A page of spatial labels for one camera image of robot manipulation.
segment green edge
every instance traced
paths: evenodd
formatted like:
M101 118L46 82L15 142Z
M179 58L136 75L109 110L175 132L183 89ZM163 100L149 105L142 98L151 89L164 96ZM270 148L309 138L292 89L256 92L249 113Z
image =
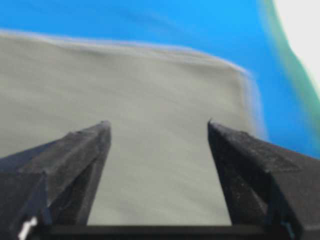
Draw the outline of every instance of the green edge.
M308 124L315 132L314 144L320 152L320 100L312 85L311 79L303 65L296 57L288 44L281 22L272 0L263 0L262 8L268 29L271 32L271 40L275 45L278 57L283 64L285 73L291 80L299 99L303 103L303 109L308 116Z

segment black plastic part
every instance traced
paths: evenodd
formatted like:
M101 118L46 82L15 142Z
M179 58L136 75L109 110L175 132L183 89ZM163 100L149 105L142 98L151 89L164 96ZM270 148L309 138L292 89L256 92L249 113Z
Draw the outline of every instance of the black plastic part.
M107 122L71 132L20 167L18 172L45 172L48 204L51 205L94 160L106 158L110 138L110 125Z
M43 174L0 173L0 239L17 240L23 222L42 216L47 207L46 179Z
M283 224L297 240L320 238L319 160L211 121L208 139L233 224Z
M41 225L85 225L110 145L104 121L1 158L0 239L16 240L31 217Z
M289 240L284 227L234 226L49 226L28 240Z

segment blue background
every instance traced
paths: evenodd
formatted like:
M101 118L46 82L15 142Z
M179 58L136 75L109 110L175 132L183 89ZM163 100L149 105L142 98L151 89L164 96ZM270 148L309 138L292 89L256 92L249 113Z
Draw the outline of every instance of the blue background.
M2 0L0 28L191 47L252 73L268 140L320 157L308 117L253 0Z

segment gray fabric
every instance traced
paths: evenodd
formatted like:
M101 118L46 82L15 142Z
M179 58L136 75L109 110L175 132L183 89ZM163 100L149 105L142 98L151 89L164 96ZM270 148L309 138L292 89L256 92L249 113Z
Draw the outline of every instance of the gray fabric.
M245 75L194 51L0 37L0 154L112 126L90 224L230 224L207 122L254 132Z

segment gray sheet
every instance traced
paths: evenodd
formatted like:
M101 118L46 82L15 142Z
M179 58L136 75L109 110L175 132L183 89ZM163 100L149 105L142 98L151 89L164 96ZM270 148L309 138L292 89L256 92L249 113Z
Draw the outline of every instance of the gray sheet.
M109 120L90 224L230 224L207 122L255 131L246 81L195 51L3 34L0 154Z

